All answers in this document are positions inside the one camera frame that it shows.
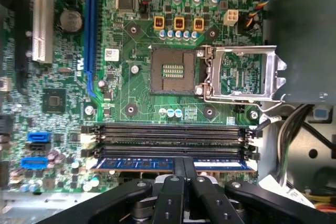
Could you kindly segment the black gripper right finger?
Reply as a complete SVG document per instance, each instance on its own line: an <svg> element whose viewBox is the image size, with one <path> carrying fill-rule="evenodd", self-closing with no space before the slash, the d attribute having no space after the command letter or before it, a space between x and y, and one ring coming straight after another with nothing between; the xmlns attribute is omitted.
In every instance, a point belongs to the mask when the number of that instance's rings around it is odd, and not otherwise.
<svg viewBox="0 0 336 224"><path fill-rule="evenodd" d="M220 159L185 158L185 172L192 191L205 207L211 223L244 223L232 202L237 201L259 215L266 223L329 223L330 216L309 206L296 202L282 194L273 193L259 186L231 180L218 191L209 177L198 176L198 169L211 172L243 171L241 162Z"/></svg>

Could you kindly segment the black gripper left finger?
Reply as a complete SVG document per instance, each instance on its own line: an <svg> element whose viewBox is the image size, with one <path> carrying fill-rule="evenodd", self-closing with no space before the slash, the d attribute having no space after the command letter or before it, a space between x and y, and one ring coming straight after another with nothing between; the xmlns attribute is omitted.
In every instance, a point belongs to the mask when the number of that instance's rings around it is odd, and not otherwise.
<svg viewBox="0 0 336 224"><path fill-rule="evenodd" d="M41 220L41 223L183 223L185 159L152 183L134 179Z"/></svg>

